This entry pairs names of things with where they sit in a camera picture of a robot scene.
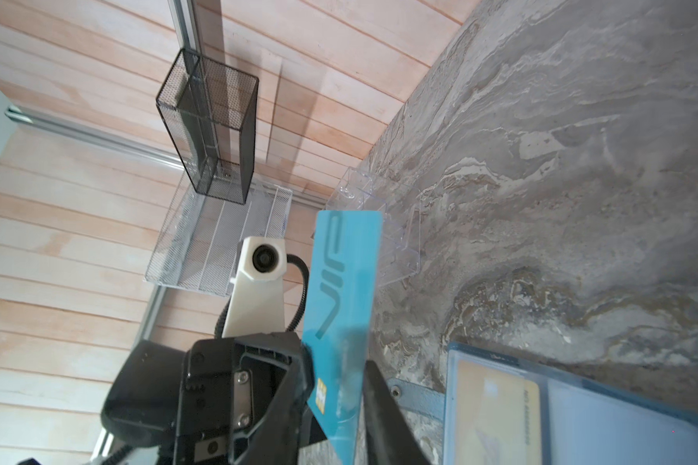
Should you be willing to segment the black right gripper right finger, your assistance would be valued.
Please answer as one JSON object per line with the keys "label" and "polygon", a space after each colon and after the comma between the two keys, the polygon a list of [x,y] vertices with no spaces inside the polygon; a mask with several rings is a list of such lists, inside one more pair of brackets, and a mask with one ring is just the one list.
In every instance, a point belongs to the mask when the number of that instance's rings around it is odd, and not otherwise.
{"label": "black right gripper right finger", "polygon": [[430,464],[372,360],[365,364],[363,399],[368,464]]}

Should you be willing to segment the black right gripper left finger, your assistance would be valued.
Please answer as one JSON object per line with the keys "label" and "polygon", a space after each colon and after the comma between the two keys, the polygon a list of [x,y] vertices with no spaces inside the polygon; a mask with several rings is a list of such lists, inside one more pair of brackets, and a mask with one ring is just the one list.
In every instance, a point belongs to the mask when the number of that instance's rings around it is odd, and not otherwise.
{"label": "black right gripper left finger", "polygon": [[237,342],[233,368],[249,375],[251,414],[248,425],[234,426],[232,463],[297,463],[314,387],[308,350],[299,342]]}

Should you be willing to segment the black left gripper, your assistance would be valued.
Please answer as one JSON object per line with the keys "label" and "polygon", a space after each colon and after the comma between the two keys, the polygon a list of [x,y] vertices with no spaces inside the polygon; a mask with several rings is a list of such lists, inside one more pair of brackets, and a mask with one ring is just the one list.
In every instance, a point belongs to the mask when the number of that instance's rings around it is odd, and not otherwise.
{"label": "black left gripper", "polygon": [[[234,372],[235,344],[299,342],[292,331],[258,333],[197,342],[182,366],[180,401],[176,416],[176,464],[232,463],[234,426],[249,424],[250,383],[247,372]],[[306,410],[300,449],[325,441],[310,408]]]}

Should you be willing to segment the teal VIP card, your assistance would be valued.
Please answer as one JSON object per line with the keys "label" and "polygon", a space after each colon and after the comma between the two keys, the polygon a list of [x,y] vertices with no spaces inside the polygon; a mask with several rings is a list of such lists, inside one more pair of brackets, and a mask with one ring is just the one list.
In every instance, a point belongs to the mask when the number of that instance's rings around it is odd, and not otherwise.
{"label": "teal VIP card", "polygon": [[314,376],[308,408],[343,464],[355,460],[382,229],[378,211],[316,216],[302,329]]}

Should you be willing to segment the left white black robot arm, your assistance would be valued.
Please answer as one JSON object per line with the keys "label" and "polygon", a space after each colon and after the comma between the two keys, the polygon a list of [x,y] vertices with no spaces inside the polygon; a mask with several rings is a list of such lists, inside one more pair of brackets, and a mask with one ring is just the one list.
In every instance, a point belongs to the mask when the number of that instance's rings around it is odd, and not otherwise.
{"label": "left white black robot arm", "polygon": [[155,448],[160,464],[295,464],[326,439],[308,407],[313,387],[292,331],[204,339],[187,352],[143,341],[101,411],[122,443],[105,461]]}

